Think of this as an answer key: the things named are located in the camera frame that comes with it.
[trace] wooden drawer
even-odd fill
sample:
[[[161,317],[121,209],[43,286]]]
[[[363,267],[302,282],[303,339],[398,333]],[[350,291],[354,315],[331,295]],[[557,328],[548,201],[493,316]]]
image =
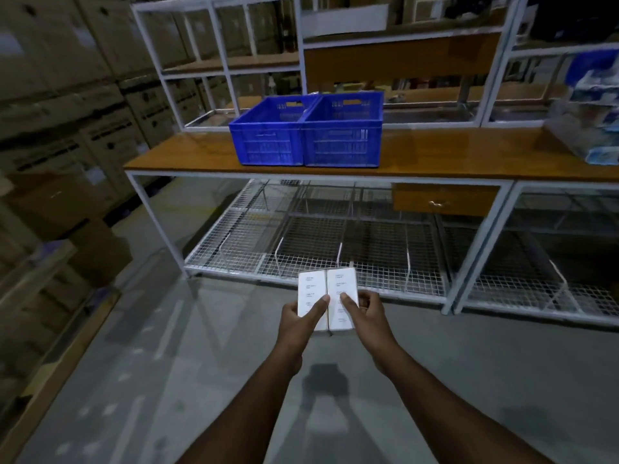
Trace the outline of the wooden drawer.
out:
[[[431,211],[444,215],[485,217],[498,187],[448,186],[442,184],[393,184],[393,209]]]

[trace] person's left hand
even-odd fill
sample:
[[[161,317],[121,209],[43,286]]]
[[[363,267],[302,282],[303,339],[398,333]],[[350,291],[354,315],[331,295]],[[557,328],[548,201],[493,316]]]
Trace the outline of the person's left hand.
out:
[[[297,374],[303,364],[303,351],[314,332],[314,328],[329,305],[329,295],[324,295],[303,317],[297,314],[297,302],[287,303],[282,308],[282,319],[279,322],[277,341],[274,352],[281,353],[290,359],[293,373]]]

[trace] person's right hand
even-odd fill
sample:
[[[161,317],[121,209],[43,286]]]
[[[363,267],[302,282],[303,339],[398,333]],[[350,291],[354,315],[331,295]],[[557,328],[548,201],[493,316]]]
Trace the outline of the person's right hand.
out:
[[[398,348],[398,342],[391,332],[385,310],[378,293],[360,290],[359,304],[355,304],[346,293],[340,295],[342,305],[349,312],[359,340],[374,358],[376,366],[382,367],[385,355],[389,355],[393,348]]]

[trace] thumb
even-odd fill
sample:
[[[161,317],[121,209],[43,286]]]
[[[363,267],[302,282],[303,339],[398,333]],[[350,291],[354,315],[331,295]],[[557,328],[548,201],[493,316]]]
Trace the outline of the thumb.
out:
[[[327,307],[329,306],[330,300],[331,300],[331,296],[329,295],[322,296],[321,299],[319,299],[318,301],[314,303],[314,306],[311,307],[308,313],[303,316],[304,319],[309,320],[312,330],[314,330],[314,327],[316,327],[316,324],[318,324],[318,321],[322,317],[322,314],[324,314],[324,312],[327,311]]]
[[[340,301],[342,301],[342,305],[346,308],[346,311],[349,312],[352,321],[356,324],[359,321],[360,316],[362,315],[359,306],[357,306],[353,299],[350,296],[346,295],[346,293],[340,294]]]

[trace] blue object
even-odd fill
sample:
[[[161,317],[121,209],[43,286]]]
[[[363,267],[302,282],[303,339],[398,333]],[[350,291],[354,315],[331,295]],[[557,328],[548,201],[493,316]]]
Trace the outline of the blue object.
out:
[[[325,94],[300,122],[306,166],[378,167],[383,92]]]
[[[613,66],[619,50],[598,50],[579,53],[569,64],[565,84],[574,88],[589,70],[608,70]]]
[[[302,166],[299,119],[319,99],[269,96],[230,122],[232,142],[241,164]]]

